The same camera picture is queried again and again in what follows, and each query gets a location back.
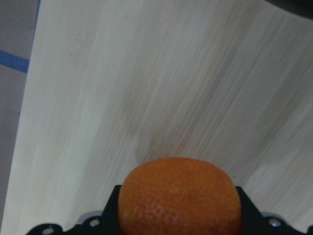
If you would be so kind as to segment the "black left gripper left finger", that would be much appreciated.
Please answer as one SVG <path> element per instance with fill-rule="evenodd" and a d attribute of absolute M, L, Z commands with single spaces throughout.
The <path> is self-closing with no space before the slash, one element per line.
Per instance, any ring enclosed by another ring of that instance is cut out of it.
<path fill-rule="evenodd" d="M 84 214 L 76 224 L 64 230 L 58 224 L 45 223 L 33 227 L 29 235 L 120 235 L 117 203 L 121 185 L 116 185 L 103 211 Z"/>

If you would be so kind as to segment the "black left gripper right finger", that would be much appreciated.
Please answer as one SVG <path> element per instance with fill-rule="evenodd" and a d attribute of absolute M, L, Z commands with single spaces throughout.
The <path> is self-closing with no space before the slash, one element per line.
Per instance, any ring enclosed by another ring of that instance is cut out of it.
<path fill-rule="evenodd" d="M 260 212 L 240 186 L 236 186 L 241 200 L 243 230 L 245 235 L 302 235 L 281 216 Z"/>

